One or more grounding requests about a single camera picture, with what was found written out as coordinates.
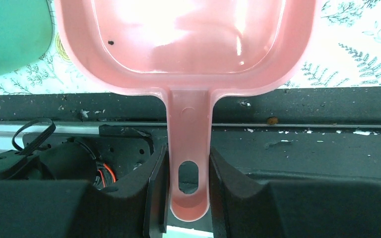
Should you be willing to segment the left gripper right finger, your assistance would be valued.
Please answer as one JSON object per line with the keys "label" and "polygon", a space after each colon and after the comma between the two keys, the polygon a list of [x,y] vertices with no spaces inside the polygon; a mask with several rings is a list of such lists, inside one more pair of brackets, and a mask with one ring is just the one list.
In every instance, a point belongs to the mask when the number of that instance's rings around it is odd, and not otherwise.
{"label": "left gripper right finger", "polygon": [[257,183],[209,155],[216,238],[381,238],[381,184],[319,179]]}

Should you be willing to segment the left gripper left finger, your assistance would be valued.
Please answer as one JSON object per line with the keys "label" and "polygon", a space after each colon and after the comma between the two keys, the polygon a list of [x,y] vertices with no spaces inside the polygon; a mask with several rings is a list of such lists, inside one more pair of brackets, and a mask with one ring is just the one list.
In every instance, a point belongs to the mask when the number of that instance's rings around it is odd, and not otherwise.
{"label": "left gripper left finger", "polygon": [[98,190],[83,180],[0,180],[0,238],[160,238],[167,230],[169,155]]}

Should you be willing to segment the pink dustpan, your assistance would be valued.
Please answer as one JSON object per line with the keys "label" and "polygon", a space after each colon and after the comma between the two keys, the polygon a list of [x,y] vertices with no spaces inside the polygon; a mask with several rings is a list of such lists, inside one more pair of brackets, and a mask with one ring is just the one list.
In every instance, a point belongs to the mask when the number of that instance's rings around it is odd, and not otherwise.
{"label": "pink dustpan", "polygon": [[215,103],[256,96],[303,64],[319,0],[56,0],[63,48],[87,79],[166,107],[170,208],[193,222],[210,205]]}

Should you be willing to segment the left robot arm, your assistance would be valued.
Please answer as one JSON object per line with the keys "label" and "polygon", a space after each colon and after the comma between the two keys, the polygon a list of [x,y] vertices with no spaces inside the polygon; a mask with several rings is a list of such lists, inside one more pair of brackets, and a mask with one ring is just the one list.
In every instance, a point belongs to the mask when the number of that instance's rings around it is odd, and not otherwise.
{"label": "left robot arm", "polygon": [[[170,147],[132,128],[34,140],[0,153],[0,238],[161,238],[173,206]],[[208,158],[215,238],[381,238],[381,180],[237,170]]]}

